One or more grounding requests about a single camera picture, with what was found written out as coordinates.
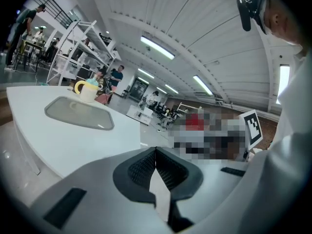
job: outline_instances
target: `ceiling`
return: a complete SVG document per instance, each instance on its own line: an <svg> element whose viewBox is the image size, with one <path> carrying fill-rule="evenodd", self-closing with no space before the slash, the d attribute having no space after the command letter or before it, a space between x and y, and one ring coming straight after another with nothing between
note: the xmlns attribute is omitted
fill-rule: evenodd
<svg viewBox="0 0 312 234"><path fill-rule="evenodd" d="M236 0L77 0L90 21L117 42L125 65L149 72L142 78L172 96L201 101L198 75L227 103L281 113L276 96L279 65L293 63L293 47L252 23L245 32ZM168 59L140 41L146 36L175 55Z"/></svg>

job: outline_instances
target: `ceiling light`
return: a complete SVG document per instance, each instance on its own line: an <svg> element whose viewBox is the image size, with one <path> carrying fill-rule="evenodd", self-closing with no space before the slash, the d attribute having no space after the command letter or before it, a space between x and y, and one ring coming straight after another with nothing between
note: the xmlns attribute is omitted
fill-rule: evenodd
<svg viewBox="0 0 312 234"><path fill-rule="evenodd" d="M175 56L173 54L171 54L170 52L168 52L167 50L165 50L163 47L159 46L157 43L147 39L144 36L141 36L141 42L151 46L152 48L156 49L157 51L159 51L160 53L162 53L163 55L165 55L166 57L168 57L170 60L172 60L173 58L175 58Z"/></svg>
<svg viewBox="0 0 312 234"><path fill-rule="evenodd" d="M288 85L290 69L291 68L289 65L280 66L279 87L277 97L279 97L279 95L284 91L284 89Z"/></svg>
<svg viewBox="0 0 312 234"><path fill-rule="evenodd" d="M160 88L158 88L158 87L156 87L156 88L157 88L159 91L161 91L161 92L167 94L167 92L163 91L162 89L160 89Z"/></svg>
<svg viewBox="0 0 312 234"><path fill-rule="evenodd" d="M143 81L143 82L145 82L145 83L147 83L147 84L150 84L148 81L142 79L141 77L138 77L138 79L141 80L141 81Z"/></svg>
<svg viewBox="0 0 312 234"><path fill-rule="evenodd" d="M146 73L144 70L142 70L142 69L140 69L140 68L138 68L138 70L139 70L140 72L142 72L143 74L149 76L150 78L154 79L154 76L151 76L149 73Z"/></svg>
<svg viewBox="0 0 312 234"><path fill-rule="evenodd" d="M172 87L168 86L167 84L165 84L165 86L169 89L171 89L172 91L174 91L176 94L178 94L177 90L174 90Z"/></svg>
<svg viewBox="0 0 312 234"><path fill-rule="evenodd" d="M198 76L193 76L194 80L198 82L198 84L209 94L213 95L213 93L210 91L210 89L205 85L205 83L198 77Z"/></svg>

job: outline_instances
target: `man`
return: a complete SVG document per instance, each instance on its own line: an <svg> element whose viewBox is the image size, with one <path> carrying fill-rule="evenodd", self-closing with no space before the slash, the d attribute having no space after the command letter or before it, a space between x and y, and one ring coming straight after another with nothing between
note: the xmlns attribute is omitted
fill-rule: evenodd
<svg viewBox="0 0 312 234"><path fill-rule="evenodd" d="M14 51L18 45L19 39L22 36L22 34L27 30L27 34L31 36L31 22L35 18L36 13L45 11L45 5L41 4L38 8L35 10L26 10L21 13L21 15L17 18L17 27L15 30L15 34L13 36L11 46L9 48L9 51L6 55L6 67L12 68L12 57L14 54Z"/></svg>
<svg viewBox="0 0 312 234"><path fill-rule="evenodd" d="M33 42L41 44L44 39L43 28L40 27L39 31L33 36Z"/></svg>
<svg viewBox="0 0 312 234"><path fill-rule="evenodd" d="M123 65L120 65L120 66L118 67L118 70L117 70L117 71L114 70L114 71L110 74L110 79L109 79L109 81L110 81L110 83L111 83L111 85L112 85L112 90L113 90L113 92L115 92L115 90L117 89L118 83L119 83L119 82L122 80L122 78L123 78L123 74L122 74L121 72L122 72L122 70L124 70L124 68L125 68L125 67L124 67ZM108 99L108 101L107 101L108 104L111 102L112 96L113 96L113 94L111 94L111 95L109 96L109 99Z"/></svg>
<svg viewBox="0 0 312 234"><path fill-rule="evenodd" d="M294 56L296 66L291 67L294 75L278 98L283 111L271 146L292 133L311 131L312 115L309 108L312 105L312 55L293 14L281 0L237 0L237 5L244 30L250 30L250 17L264 34L271 34L302 49Z"/></svg>
<svg viewBox="0 0 312 234"><path fill-rule="evenodd" d="M155 91L155 92L153 92L152 94L149 94L149 95L143 97L143 98L141 99L141 101L138 103L138 106L139 106L141 109L144 109L145 106L147 105L148 108L149 108L149 107L154 103L155 98L156 98L156 96L158 96L158 95L159 95L159 92L158 92L158 91Z"/></svg>

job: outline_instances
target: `white table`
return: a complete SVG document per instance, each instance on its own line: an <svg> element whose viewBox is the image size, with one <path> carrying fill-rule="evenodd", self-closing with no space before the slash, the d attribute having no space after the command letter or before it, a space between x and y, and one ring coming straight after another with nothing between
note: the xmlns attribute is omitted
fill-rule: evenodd
<svg viewBox="0 0 312 234"><path fill-rule="evenodd" d="M145 108L146 110L142 110L139 107L136 107L134 105L131 105L128 112L127 112L127 116L145 124L145 125L149 125L153 116L152 113L153 111Z"/></svg>
<svg viewBox="0 0 312 234"><path fill-rule="evenodd" d="M45 115L44 108L60 96L77 101L79 95L62 86L7 88L15 127L23 152L33 171L40 171L31 151L56 174L65 177L79 167L98 159L140 149L139 122L98 102L89 105L110 112L110 131L80 127Z"/></svg>

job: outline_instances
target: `wooden floor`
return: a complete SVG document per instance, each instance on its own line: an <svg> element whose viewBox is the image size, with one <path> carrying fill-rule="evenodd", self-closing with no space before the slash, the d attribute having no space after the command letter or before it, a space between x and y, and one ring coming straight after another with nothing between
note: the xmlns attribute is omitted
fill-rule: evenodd
<svg viewBox="0 0 312 234"><path fill-rule="evenodd" d="M0 91L0 126L13 120L6 91Z"/></svg>

